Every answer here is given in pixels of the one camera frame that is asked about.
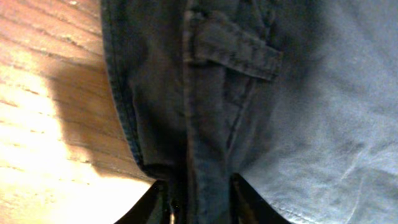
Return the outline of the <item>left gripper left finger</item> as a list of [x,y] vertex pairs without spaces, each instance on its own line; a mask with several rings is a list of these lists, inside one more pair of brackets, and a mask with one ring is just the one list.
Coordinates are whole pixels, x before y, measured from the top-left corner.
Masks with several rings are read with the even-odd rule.
[[115,224],[170,224],[168,192],[167,184],[157,180]]

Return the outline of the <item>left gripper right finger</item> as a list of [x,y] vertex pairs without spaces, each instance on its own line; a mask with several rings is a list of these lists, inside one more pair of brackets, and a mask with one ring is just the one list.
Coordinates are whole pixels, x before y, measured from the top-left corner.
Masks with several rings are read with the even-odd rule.
[[231,177],[231,221],[233,224],[290,224],[239,174]]

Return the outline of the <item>dark blue shorts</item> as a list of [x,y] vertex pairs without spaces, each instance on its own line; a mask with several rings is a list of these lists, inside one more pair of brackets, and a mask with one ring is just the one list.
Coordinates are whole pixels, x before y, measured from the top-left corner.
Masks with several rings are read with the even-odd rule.
[[106,68],[170,223],[397,222],[397,1],[101,2]]

